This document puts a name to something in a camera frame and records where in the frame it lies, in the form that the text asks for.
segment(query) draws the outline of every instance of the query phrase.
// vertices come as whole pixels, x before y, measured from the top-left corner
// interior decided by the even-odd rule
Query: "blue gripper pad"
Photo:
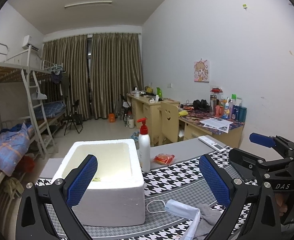
[[[215,168],[207,160],[205,155],[202,155],[199,159],[199,169],[211,191],[213,192],[218,204],[227,208],[231,201],[229,188],[219,176]]]
[[[276,146],[276,143],[275,143],[275,141],[274,141],[274,139],[272,137],[268,137],[268,136],[261,135],[261,134],[258,134],[258,133],[252,133],[249,136],[249,140],[252,143],[259,144],[261,146],[265,146],[265,147],[268,147],[268,148],[272,148],[272,147]]]
[[[92,156],[67,190],[66,202],[70,208],[79,204],[97,168],[97,158]]]

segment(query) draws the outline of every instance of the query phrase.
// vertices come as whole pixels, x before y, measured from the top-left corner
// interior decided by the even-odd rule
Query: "black and white houndstooth pattern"
[[[232,148],[227,147],[227,150],[223,153],[213,152],[210,153],[211,158],[220,168],[225,168],[230,165],[228,162],[228,153]],[[199,157],[189,161],[176,163],[171,166],[163,167],[160,169],[152,170],[148,173],[143,173],[145,181],[145,195],[150,196],[158,193],[162,193],[174,188],[181,187],[183,185],[194,182],[202,178],[202,174],[198,168]],[[50,179],[39,178],[35,183],[38,186],[49,185]],[[257,185],[256,181],[249,181],[246,184]],[[247,214],[249,212],[250,204],[246,204],[240,214],[238,223],[232,234],[238,230],[245,222]],[[214,205],[212,209],[219,210],[223,213],[225,207],[222,205]],[[126,238],[125,240],[163,240],[163,239],[179,239],[191,224],[191,220],[179,223],[170,228],[166,228],[157,232],[146,234],[143,236],[137,236],[133,238]]]

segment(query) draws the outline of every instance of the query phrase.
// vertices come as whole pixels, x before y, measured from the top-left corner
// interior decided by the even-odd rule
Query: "hand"
[[[276,203],[278,205],[278,209],[279,209],[279,216],[283,216],[284,213],[287,212],[287,205],[285,204],[285,194],[281,194],[281,193],[276,193],[275,194],[275,198],[276,198]]]

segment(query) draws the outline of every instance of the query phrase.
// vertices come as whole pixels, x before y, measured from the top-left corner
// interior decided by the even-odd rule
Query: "anime painting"
[[[200,60],[194,63],[194,81],[209,82],[209,60]]]

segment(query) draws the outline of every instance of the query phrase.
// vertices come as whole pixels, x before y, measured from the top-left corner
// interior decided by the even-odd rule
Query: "ceiling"
[[[98,0],[9,0],[26,20],[43,34],[82,27],[143,25],[164,0],[112,0],[111,6],[66,4]]]

